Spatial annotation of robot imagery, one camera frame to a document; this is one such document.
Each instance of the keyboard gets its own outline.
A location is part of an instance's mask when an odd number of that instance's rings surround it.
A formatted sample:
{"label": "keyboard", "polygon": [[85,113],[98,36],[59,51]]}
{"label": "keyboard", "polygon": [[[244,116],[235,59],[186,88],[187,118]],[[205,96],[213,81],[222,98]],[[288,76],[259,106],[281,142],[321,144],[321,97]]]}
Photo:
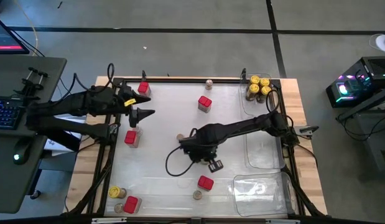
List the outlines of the keyboard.
{"label": "keyboard", "polygon": [[0,129],[17,129],[23,103],[20,98],[0,96]]}

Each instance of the red block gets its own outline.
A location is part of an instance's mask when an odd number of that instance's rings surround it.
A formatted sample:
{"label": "red block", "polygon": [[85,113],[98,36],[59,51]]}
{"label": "red block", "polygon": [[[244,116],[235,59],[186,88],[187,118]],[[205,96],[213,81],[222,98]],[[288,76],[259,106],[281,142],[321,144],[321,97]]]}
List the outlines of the red block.
{"label": "red block", "polygon": [[138,209],[140,208],[141,202],[141,198],[129,196],[123,206],[123,211],[130,214],[137,213]]}
{"label": "red block", "polygon": [[211,99],[205,96],[201,96],[198,100],[198,109],[207,113],[210,111],[210,108],[211,108]]}
{"label": "red block", "polygon": [[138,134],[137,131],[128,131],[126,137],[124,138],[124,143],[130,147],[138,147]]}
{"label": "red block", "polygon": [[151,94],[149,84],[147,82],[140,82],[140,85],[138,86],[138,92],[140,95],[149,96]]}
{"label": "red block", "polygon": [[207,191],[211,190],[213,184],[215,184],[215,182],[212,179],[205,177],[204,175],[201,175],[198,181],[198,187]]}

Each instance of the yellow can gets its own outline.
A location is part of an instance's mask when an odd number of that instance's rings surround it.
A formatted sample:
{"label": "yellow can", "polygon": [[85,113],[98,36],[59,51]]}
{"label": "yellow can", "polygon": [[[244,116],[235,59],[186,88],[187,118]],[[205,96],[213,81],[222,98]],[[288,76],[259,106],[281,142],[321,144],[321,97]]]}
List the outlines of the yellow can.
{"label": "yellow can", "polygon": [[271,91],[271,88],[269,88],[269,86],[261,87],[259,97],[257,97],[257,102],[264,103],[270,91]]}
{"label": "yellow can", "polygon": [[268,78],[260,79],[260,87],[263,87],[263,86],[269,86],[269,79]]}
{"label": "yellow can", "polygon": [[260,88],[257,84],[252,84],[249,86],[248,91],[246,92],[246,99],[249,101],[254,100]]}
{"label": "yellow can", "polygon": [[126,189],[120,188],[118,186],[113,186],[109,189],[108,195],[110,198],[125,198],[127,191]]}
{"label": "yellow can", "polygon": [[259,82],[260,82],[260,78],[257,75],[252,75],[252,77],[250,77],[250,85],[252,84],[258,85]]}

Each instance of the computer tower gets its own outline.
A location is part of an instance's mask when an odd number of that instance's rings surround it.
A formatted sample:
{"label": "computer tower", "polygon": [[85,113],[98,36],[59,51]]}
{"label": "computer tower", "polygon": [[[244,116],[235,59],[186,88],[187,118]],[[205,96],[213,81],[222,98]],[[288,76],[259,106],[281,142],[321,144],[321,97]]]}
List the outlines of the computer tower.
{"label": "computer tower", "polygon": [[385,88],[385,56],[362,57],[326,89],[334,108],[356,106]]}

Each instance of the computer mouse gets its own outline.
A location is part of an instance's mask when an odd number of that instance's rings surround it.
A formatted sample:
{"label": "computer mouse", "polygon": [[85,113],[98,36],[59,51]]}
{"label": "computer mouse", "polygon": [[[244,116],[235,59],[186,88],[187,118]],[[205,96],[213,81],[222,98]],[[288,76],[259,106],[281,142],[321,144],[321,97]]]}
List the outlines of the computer mouse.
{"label": "computer mouse", "polygon": [[29,151],[32,145],[33,138],[23,137],[14,146],[14,157],[12,161],[17,165],[22,165],[29,158]]}

